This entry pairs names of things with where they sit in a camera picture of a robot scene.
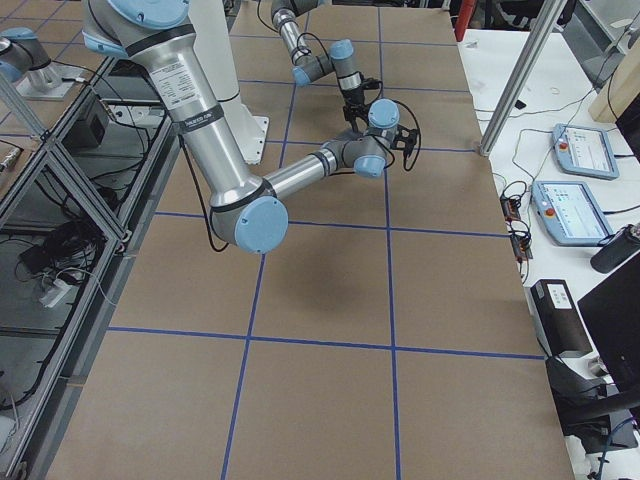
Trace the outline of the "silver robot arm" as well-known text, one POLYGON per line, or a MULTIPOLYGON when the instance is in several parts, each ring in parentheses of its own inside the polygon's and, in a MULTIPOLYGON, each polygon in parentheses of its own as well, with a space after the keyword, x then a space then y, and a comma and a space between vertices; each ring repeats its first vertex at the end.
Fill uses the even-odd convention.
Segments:
POLYGON ((324 4, 324 1, 273 1, 271 23, 280 35, 292 62, 292 75, 298 86, 307 86, 329 74, 336 76, 344 100, 343 115, 353 132, 359 132, 358 121, 368 121, 369 105, 365 100, 370 83, 358 68, 355 50, 349 39, 334 42, 329 50, 316 55, 306 43, 309 32, 299 29, 297 18, 324 4))
POLYGON ((275 1, 271 21, 293 60, 298 85, 329 73, 346 110, 366 122, 330 140, 303 159, 264 177, 253 174, 227 122, 195 51, 197 30, 188 1, 85 1, 83 36, 88 49, 130 60, 148 73, 168 114, 212 190, 208 222, 222 241, 265 254, 284 239, 288 211, 283 198, 343 168, 365 178, 382 175, 400 128, 397 104, 389 99, 364 103, 365 79, 350 40, 312 55, 296 23, 318 7, 316 1, 275 1))

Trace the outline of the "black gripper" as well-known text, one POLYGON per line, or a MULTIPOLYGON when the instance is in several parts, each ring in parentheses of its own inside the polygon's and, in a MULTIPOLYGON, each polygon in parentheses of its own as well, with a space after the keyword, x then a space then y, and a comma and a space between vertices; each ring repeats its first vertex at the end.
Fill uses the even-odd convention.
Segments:
POLYGON ((353 132, 358 131, 357 119, 369 124, 369 106, 365 100, 365 93, 361 86, 341 91, 344 105, 344 119, 349 123, 353 132))

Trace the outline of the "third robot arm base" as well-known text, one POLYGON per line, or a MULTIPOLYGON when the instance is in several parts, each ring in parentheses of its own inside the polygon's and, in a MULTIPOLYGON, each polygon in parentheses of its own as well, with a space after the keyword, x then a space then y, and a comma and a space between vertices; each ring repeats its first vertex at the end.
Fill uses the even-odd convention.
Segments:
POLYGON ((1 32, 1 74, 28 100, 61 101, 71 89, 29 28, 1 32))

